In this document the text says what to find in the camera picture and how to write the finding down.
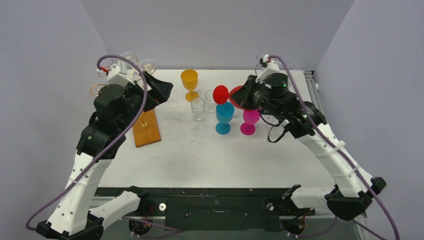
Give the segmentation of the red wine glass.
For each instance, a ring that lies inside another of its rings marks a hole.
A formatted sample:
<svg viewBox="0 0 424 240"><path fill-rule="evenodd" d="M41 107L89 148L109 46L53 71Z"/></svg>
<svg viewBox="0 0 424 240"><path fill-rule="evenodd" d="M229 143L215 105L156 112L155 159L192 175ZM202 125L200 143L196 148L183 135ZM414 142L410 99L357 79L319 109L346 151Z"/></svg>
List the red wine glass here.
<svg viewBox="0 0 424 240"><path fill-rule="evenodd" d="M244 110L238 103L236 103L232 98L231 95L235 93L236 91L241 89L241 85L236 86L231 91L228 90L228 88L224 85L218 85L212 93L213 100L218 105L222 105L225 102L229 101L235 108Z"/></svg>

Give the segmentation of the pink wine glass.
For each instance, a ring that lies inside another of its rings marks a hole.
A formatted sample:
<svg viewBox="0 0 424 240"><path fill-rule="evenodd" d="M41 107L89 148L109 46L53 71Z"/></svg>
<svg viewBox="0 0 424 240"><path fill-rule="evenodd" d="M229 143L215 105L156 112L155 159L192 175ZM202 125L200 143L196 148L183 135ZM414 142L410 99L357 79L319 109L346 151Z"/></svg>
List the pink wine glass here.
<svg viewBox="0 0 424 240"><path fill-rule="evenodd" d="M255 133L256 127L255 124L260 120L261 115L257 110L244 110L243 111L243 120L244 123L240 126L240 131L246 136L251 136Z"/></svg>

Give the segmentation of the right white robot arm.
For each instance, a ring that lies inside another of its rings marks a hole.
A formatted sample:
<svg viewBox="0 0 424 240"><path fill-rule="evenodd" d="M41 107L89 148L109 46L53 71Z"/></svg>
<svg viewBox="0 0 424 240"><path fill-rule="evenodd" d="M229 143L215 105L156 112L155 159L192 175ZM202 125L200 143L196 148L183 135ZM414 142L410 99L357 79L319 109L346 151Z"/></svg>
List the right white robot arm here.
<svg viewBox="0 0 424 240"><path fill-rule="evenodd" d="M344 221L351 221L363 214L371 205L373 195L387 185L382 177L373 177L357 162L347 162L340 152L347 153L345 143L338 140L324 115L311 102L302 108L297 95L289 90L288 76L272 73L263 82L249 75L245 84L229 94L244 110L257 110L271 115L283 125L284 133L306 146L321 162L334 186L293 186L282 199L283 209L294 214L299 209L325 209Z"/></svg>

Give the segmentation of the clear etched glass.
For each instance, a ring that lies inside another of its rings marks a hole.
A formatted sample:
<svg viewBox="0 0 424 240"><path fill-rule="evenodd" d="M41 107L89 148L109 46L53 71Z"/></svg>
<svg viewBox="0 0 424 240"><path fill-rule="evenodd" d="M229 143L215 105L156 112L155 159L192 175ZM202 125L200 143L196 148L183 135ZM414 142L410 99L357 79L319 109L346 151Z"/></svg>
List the clear etched glass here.
<svg viewBox="0 0 424 240"><path fill-rule="evenodd" d="M195 97L190 102L190 105L193 119L196 121L203 121L206 114L205 101L200 97Z"/></svg>
<svg viewBox="0 0 424 240"><path fill-rule="evenodd" d="M207 90L204 94L205 109L209 113L215 113L216 112L217 103L214 100L213 93L214 93L214 90L210 89L210 90Z"/></svg>

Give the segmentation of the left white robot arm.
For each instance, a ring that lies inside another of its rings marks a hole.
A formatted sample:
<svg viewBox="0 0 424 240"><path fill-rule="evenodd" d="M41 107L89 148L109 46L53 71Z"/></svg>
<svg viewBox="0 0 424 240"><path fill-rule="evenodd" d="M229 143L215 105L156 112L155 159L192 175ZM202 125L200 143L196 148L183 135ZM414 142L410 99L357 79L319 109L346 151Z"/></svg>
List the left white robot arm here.
<svg viewBox="0 0 424 240"><path fill-rule="evenodd" d="M81 132L74 164L57 207L37 224L35 231L53 240L98 240L110 225L134 212L149 209L148 193L136 186L121 190L111 201L92 207L98 185L119 147L143 112L153 110L171 96L173 84L147 72L140 82L128 77L110 80L94 99L95 111Z"/></svg>

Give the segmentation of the clear wine glass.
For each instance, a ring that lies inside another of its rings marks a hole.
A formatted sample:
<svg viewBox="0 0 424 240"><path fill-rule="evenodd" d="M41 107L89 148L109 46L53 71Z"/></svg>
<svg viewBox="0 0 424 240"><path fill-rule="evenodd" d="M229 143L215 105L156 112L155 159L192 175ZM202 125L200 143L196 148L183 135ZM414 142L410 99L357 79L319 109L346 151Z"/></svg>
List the clear wine glass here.
<svg viewBox="0 0 424 240"><path fill-rule="evenodd" d="M142 60L138 66L143 71L149 73L150 75L153 75L157 69L157 62L152 58L147 58Z"/></svg>
<svg viewBox="0 0 424 240"><path fill-rule="evenodd" d="M129 61L131 61L135 65L138 65L139 60L138 60L137 55L134 52L127 51L127 52L122 53L121 56L128 59ZM126 69L127 69L127 75L129 77L131 77L136 70L131 64L127 63L126 61L124 61L124 63L125 63Z"/></svg>

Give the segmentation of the blue wine glass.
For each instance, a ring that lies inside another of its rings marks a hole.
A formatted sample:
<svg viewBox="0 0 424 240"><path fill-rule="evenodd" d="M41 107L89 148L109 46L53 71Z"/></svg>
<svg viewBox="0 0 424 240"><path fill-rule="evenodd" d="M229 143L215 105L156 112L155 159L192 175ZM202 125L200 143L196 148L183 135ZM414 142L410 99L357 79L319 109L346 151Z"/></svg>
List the blue wine glass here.
<svg viewBox="0 0 424 240"><path fill-rule="evenodd" d="M216 119L218 123L215 130L220 135L227 135L231 131L230 121L233 119L235 107L229 102L216 106Z"/></svg>

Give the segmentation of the clear wine glass back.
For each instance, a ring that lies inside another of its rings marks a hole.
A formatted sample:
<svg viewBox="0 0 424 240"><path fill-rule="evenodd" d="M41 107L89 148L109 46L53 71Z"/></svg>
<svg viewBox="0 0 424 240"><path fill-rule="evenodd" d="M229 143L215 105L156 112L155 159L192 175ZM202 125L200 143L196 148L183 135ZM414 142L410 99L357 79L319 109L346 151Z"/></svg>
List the clear wine glass back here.
<svg viewBox="0 0 424 240"><path fill-rule="evenodd" d="M152 58L147 58L142 60L138 66L143 71L149 73L150 75L153 75L157 69L157 62Z"/></svg>

